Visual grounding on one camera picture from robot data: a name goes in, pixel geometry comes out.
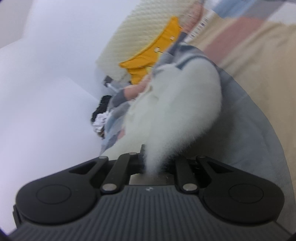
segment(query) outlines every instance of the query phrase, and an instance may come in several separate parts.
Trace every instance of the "yellow cloth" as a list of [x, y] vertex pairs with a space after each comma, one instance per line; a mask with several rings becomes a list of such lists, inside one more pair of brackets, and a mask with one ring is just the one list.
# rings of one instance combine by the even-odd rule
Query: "yellow cloth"
[[142, 51], [127, 61], [121, 62], [120, 67], [131, 74], [131, 83], [138, 84], [150, 72], [159, 56], [177, 39], [181, 31], [177, 17], [172, 17], [162, 33]]

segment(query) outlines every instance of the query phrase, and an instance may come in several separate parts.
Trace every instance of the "white fluffy object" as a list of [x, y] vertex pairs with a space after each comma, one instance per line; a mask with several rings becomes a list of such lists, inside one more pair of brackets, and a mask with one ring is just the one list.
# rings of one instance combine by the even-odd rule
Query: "white fluffy object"
[[139, 152], [145, 144], [146, 172], [160, 171], [168, 157], [179, 153], [205, 133], [221, 109], [221, 86], [216, 68], [207, 60], [191, 60], [183, 70], [162, 66], [130, 107], [125, 136], [103, 155], [109, 160]]

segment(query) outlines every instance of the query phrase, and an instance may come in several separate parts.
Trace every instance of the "white tag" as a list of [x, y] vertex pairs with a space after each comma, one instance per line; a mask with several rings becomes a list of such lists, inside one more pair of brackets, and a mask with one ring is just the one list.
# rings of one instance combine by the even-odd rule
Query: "white tag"
[[196, 27], [191, 31], [190, 34], [185, 38], [184, 42], [188, 43], [193, 40], [200, 32], [205, 28], [207, 23], [213, 18], [215, 12], [213, 10], [209, 10], [209, 12], [202, 18], [202, 20], [196, 25]]

